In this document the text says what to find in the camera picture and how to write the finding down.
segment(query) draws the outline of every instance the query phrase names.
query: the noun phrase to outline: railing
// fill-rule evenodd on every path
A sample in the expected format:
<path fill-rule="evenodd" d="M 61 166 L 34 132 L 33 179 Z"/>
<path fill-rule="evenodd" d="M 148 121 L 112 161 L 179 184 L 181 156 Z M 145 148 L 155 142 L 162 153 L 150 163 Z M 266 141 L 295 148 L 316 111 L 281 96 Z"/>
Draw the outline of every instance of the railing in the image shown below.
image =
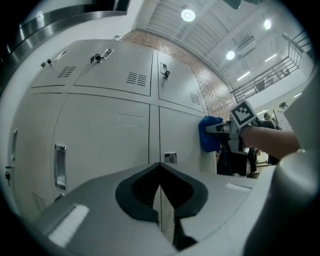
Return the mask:
<path fill-rule="evenodd" d="M 288 56 L 273 65 L 263 73 L 257 75 L 249 82 L 243 84 L 231 93 L 237 102 L 249 98 L 250 96 L 263 91 L 274 83 L 285 79 L 296 71 L 301 62 L 302 52 L 298 51 L 292 43 L 288 43 Z"/>
<path fill-rule="evenodd" d="M 292 40 L 304 51 L 307 51 L 307 48 L 311 46 L 311 40 L 305 30 L 302 30 L 297 34 Z"/>

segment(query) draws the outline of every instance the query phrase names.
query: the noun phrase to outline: ceiling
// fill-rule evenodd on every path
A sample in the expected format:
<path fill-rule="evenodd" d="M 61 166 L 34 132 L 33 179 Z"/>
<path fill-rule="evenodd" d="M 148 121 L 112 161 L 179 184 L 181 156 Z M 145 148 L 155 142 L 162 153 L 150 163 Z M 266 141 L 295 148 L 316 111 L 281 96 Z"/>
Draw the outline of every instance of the ceiling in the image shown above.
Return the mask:
<path fill-rule="evenodd" d="M 184 21 L 181 12 L 191 9 L 195 19 Z M 271 21 L 271 29 L 264 21 Z M 242 1 L 233 9 L 223 0 L 145 0 L 137 26 L 164 36 L 196 54 L 210 65 L 231 90 L 283 59 L 290 37 L 302 28 L 282 4 L 266 0 L 258 5 Z M 227 60 L 228 51 L 235 58 Z M 265 62 L 270 56 L 276 57 Z M 237 81 L 246 72 L 250 74 Z"/>

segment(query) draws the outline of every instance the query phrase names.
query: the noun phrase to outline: white wall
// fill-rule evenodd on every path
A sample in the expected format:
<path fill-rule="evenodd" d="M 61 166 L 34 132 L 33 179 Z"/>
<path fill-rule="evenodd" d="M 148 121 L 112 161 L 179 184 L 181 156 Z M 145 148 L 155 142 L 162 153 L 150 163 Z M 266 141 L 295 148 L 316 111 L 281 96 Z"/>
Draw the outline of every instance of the white wall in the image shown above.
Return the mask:
<path fill-rule="evenodd" d="M 64 30 L 37 48 L 12 76 L 0 99 L 0 182 L 4 189 L 4 196 L 9 202 L 13 201 L 13 196 L 7 180 L 4 179 L 4 175 L 5 166 L 8 164 L 11 126 L 23 95 L 35 75 L 41 70 L 40 64 L 44 60 L 55 56 L 62 48 L 74 41 L 110 39 L 115 35 L 124 36 L 132 30 L 143 2 L 144 0 L 131 0 L 127 16 L 92 20 Z M 18 213 L 13 203 L 10 206 L 14 212 Z"/>

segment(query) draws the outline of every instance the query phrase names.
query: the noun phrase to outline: door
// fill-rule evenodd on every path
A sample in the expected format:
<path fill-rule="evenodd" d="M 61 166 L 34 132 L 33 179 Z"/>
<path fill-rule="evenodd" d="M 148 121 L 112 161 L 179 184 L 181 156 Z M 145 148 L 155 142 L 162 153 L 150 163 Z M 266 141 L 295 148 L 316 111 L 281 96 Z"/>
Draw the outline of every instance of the door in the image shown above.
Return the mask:
<path fill-rule="evenodd" d="M 148 164 L 149 108 L 129 100 L 69 94 L 51 147 L 56 196 L 90 179 Z"/>
<path fill-rule="evenodd" d="M 160 160 L 177 154 L 177 164 L 195 171 L 214 173 L 212 153 L 200 147 L 198 124 L 202 117 L 160 107 Z"/>
<path fill-rule="evenodd" d="M 32 82 L 31 87 L 64 86 L 69 77 L 75 74 L 90 56 L 95 55 L 99 48 L 107 43 L 107 40 L 98 39 L 73 42 L 51 59 L 52 65 L 46 64 Z"/>
<path fill-rule="evenodd" d="M 153 51 L 123 42 L 113 42 L 108 47 L 107 58 L 90 64 L 74 85 L 150 96 Z"/>
<path fill-rule="evenodd" d="M 30 222 L 54 200 L 52 188 L 46 187 L 43 157 L 49 121 L 59 97 L 58 93 L 29 94 L 14 117 L 11 187 L 21 216 Z"/>
<path fill-rule="evenodd" d="M 164 73 L 170 72 L 168 79 Z M 168 55 L 158 53 L 159 99 L 204 112 L 197 81 L 190 67 Z"/>

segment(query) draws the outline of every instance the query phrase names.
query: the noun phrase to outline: white metal locker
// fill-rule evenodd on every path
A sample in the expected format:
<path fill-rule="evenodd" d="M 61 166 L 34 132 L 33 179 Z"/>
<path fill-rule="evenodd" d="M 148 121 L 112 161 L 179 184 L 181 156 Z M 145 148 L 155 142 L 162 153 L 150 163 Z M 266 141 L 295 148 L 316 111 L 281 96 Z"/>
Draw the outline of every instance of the white metal locker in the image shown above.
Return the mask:
<path fill-rule="evenodd" d="M 164 73 L 170 72 L 168 79 Z M 159 99 L 204 112 L 197 81 L 190 67 L 158 52 Z"/>
<path fill-rule="evenodd" d="M 59 184 L 52 184 L 55 194 L 99 176 L 148 164 L 149 109 L 148 104 L 129 100 L 69 94 L 51 147 L 52 180 Z"/>
<path fill-rule="evenodd" d="M 76 73 L 90 56 L 94 56 L 103 45 L 108 43 L 107 40 L 98 39 L 73 42 L 51 59 L 52 65 L 46 64 L 32 82 L 31 87 L 64 86 L 69 77 Z"/>
<path fill-rule="evenodd" d="M 50 184 L 45 176 L 44 146 L 46 133 L 58 93 L 29 94 L 15 115 L 14 136 L 9 163 L 14 165 L 11 187 L 20 214 L 33 222 L 54 201 Z"/>
<path fill-rule="evenodd" d="M 178 165 L 213 174 L 213 155 L 200 146 L 198 124 L 202 118 L 160 107 L 159 119 L 161 162 L 165 162 L 165 153 L 176 153 Z"/>
<path fill-rule="evenodd" d="M 89 65 L 74 85 L 150 96 L 153 50 L 123 42 L 108 48 L 112 50 L 108 57 Z"/>

